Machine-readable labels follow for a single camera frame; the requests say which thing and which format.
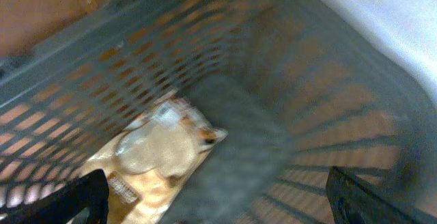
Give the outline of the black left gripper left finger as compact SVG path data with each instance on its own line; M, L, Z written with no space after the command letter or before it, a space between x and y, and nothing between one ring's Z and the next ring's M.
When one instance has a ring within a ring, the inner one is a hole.
M18 208L2 223L67 223L83 210L84 223L106 223L109 213L109 185L104 171L94 170L71 181L44 199Z

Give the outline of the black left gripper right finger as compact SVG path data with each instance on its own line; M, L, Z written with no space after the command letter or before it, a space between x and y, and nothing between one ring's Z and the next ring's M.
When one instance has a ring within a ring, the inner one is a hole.
M326 196L336 224L429 223L430 215L351 174L344 167L331 167Z

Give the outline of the beige grain pouch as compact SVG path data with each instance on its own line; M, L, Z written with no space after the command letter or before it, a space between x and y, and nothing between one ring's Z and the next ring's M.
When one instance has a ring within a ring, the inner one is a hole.
M157 223L226 136L173 89L91 156L81 173L104 171L109 223Z

